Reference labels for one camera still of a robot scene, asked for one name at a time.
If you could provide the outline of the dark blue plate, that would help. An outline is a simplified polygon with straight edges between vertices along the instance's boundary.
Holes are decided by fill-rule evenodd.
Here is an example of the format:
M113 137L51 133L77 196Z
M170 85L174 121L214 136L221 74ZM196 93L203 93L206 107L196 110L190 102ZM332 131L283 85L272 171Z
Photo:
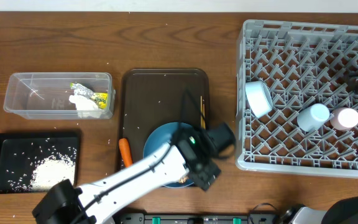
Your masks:
M169 142L173 136L173 134L178 129L178 122L166 123L155 129L147 138L144 150L143 150L143 157L147 157L151 155L155 150L157 150L162 144ZM178 189L184 187L191 187L194 186L192 180L188 179L184 183L171 183L165 185L165 187Z

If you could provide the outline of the wooden chopstick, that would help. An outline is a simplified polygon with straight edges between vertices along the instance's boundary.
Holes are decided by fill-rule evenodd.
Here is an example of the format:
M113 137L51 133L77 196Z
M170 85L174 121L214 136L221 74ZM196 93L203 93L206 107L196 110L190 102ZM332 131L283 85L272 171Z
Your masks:
M205 120L205 105L202 104L202 114L203 114L203 129L206 129L206 120Z
M203 114L202 114L202 104L204 103L203 96L200 96L200 110L201 110L201 127L203 128Z

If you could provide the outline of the light blue plastic cup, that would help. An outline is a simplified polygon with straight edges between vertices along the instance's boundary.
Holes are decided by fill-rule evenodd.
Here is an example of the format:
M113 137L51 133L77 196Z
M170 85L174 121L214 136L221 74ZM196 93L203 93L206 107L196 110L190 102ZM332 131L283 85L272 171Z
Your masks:
M298 126L306 132L320 128L330 116L327 106L321 103L313 104L301 111L296 117Z

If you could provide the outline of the orange carrot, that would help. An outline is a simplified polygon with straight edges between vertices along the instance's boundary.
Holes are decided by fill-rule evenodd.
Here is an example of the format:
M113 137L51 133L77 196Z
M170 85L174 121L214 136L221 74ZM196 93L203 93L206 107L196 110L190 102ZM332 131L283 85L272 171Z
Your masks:
M126 138L121 138L119 140L119 150L121 153L121 157L122 157L124 166L130 167L131 165L133 165L129 141Z

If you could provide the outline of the light blue small bowl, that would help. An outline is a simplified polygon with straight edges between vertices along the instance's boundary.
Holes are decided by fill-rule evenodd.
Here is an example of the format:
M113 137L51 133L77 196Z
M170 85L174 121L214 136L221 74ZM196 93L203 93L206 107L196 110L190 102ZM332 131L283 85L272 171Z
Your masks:
M263 81L246 83L245 92L250 109L256 118L261 118L273 109L270 90Z

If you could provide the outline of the yellow silver snack wrapper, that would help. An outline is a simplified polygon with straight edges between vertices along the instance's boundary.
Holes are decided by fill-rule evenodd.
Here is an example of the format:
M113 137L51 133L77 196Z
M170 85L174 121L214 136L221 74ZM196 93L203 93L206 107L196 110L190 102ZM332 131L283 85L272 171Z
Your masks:
M94 92L93 90L85 87L80 83L71 83L70 89L73 90L72 95L81 95L88 99L93 100L100 109L105 109L107 107L109 94L108 93L100 93Z

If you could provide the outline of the white tissue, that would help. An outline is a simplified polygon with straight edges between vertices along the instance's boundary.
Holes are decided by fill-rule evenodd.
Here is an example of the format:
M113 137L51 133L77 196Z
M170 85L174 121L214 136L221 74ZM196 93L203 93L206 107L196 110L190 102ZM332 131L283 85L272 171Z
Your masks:
M101 117L103 112L102 109L91 99L88 99L81 95L70 95L70 103L75 104L78 117L81 119L95 118L98 119Z

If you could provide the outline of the white rice grains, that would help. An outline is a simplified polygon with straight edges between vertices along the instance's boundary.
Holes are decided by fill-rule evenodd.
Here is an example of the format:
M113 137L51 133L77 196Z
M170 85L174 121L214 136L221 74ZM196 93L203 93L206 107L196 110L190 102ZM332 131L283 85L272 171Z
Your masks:
M75 181L78 139L9 139L0 156L0 193L43 192Z

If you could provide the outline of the brown mushroom piece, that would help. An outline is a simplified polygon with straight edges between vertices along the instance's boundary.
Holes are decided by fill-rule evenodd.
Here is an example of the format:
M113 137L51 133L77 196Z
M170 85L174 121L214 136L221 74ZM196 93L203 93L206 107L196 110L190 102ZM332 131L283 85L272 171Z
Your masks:
M184 184L187 180L188 180L188 176L184 176L184 177L182 177L178 182L179 182L180 184Z

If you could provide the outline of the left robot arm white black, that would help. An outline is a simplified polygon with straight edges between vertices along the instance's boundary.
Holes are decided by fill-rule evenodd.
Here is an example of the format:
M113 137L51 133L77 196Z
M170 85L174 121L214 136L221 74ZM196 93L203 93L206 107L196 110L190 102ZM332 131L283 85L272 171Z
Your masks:
M128 204L184 176L206 191L221 173L214 160L235 143L226 123L205 129L186 128L179 121L171 140L151 155L90 184L74 187L68 179L57 183L32 215L37 223L106 223Z

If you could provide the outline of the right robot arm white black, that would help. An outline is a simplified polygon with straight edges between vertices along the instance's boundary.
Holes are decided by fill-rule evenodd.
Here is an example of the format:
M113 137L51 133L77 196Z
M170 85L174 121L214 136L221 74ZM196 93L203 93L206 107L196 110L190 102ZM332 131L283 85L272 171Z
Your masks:
M358 92L358 73L349 75L347 83L350 84L353 92ZM313 210L299 204L287 210L276 222L288 224L358 223L358 197L340 200L327 211Z

